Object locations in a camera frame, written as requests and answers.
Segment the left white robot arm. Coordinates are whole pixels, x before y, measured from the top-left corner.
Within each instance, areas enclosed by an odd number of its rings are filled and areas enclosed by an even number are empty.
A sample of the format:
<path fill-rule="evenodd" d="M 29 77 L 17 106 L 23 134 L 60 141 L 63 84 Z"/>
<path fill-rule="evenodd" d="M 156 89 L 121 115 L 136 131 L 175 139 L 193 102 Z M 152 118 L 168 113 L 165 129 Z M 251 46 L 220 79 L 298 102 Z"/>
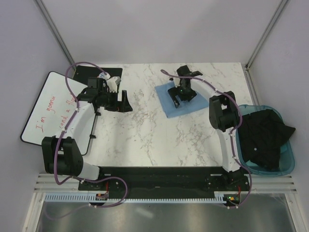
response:
<path fill-rule="evenodd" d="M 42 140 L 42 154 L 45 171 L 58 175 L 67 175 L 89 180 L 95 190 L 106 185 L 106 178 L 99 174 L 99 167 L 84 161 L 86 151 L 82 146 L 89 146 L 95 139 L 93 127 L 96 117 L 100 116 L 100 108 L 111 112 L 127 113 L 133 109 L 129 104 L 126 90 L 122 90 L 122 98 L 118 100 L 121 78 L 89 77 L 87 87 L 74 96 L 76 108 L 71 118 L 65 119 L 61 132 Z"/>

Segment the light blue long sleeve shirt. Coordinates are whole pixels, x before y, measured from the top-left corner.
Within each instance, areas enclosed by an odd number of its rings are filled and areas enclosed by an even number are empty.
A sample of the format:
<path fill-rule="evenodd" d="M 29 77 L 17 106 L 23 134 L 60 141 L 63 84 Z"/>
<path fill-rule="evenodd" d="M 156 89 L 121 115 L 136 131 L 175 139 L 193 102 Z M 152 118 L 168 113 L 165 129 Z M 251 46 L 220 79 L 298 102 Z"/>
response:
<path fill-rule="evenodd" d="M 180 102 L 179 107 L 176 108 L 170 95 L 168 94 L 168 90 L 172 87 L 174 87 L 173 82 L 169 82 L 155 87 L 161 107 L 167 118 L 183 116 L 193 113 L 195 111 L 208 108 L 208 101 L 199 93 L 197 93 L 197 95 L 190 102 L 180 101 L 179 97 L 176 97 L 177 100 Z"/>

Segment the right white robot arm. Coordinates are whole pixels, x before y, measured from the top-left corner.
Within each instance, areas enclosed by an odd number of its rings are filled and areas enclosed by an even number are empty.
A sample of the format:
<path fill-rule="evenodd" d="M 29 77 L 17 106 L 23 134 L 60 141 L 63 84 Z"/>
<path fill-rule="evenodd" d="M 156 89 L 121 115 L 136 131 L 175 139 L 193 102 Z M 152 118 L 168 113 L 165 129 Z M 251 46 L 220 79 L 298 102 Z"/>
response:
<path fill-rule="evenodd" d="M 213 84 L 202 78 L 199 71 L 191 71 L 187 65 L 177 69 L 177 75 L 165 70 L 161 72 L 173 79 L 174 87 L 168 94 L 175 108 L 181 102 L 189 102 L 200 94 L 209 102 L 209 121 L 216 129 L 222 151 L 222 167 L 230 173 L 240 169 L 241 164 L 235 142 L 234 131 L 242 124 L 242 115 L 232 91 L 222 92 Z"/>

